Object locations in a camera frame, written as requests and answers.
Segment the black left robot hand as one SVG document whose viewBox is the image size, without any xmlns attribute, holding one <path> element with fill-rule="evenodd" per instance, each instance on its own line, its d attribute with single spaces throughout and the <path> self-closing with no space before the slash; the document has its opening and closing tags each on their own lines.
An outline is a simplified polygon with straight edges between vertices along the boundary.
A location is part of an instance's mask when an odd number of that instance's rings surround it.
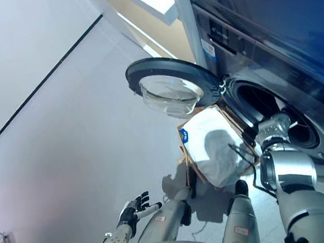
<svg viewBox="0 0 324 243">
<path fill-rule="evenodd" d="M 136 234 L 137 223 L 141 218 L 144 218 L 162 207 L 161 202 L 149 204 L 149 192 L 144 191 L 141 195 L 137 196 L 134 200 L 129 201 L 122 210 L 117 227 L 128 225 L 134 237 Z"/>
</svg>

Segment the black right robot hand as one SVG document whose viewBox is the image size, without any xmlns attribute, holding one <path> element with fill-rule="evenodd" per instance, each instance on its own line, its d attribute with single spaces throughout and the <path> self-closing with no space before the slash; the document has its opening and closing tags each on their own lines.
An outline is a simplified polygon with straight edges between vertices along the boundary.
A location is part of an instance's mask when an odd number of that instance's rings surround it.
<svg viewBox="0 0 324 243">
<path fill-rule="evenodd" d="M 276 101 L 277 107 L 279 108 L 280 112 L 281 112 L 281 113 L 284 113 L 284 114 L 287 114 L 287 115 L 289 116 L 289 118 L 290 118 L 290 120 L 291 120 L 291 124 L 290 124 L 289 128 L 292 129 L 292 128 L 294 128 L 296 125 L 298 125 L 299 123 L 298 123 L 297 119 L 296 119 L 294 116 L 292 116 L 292 115 L 290 114 L 289 111 L 286 111 L 286 109 L 287 109 L 287 105 L 286 105 L 286 103 L 283 102 L 283 101 L 282 101 L 281 99 L 279 99 L 279 98 L 274 98 L 274 99 L 275 99 L 275 101 Z"/>
</svg>

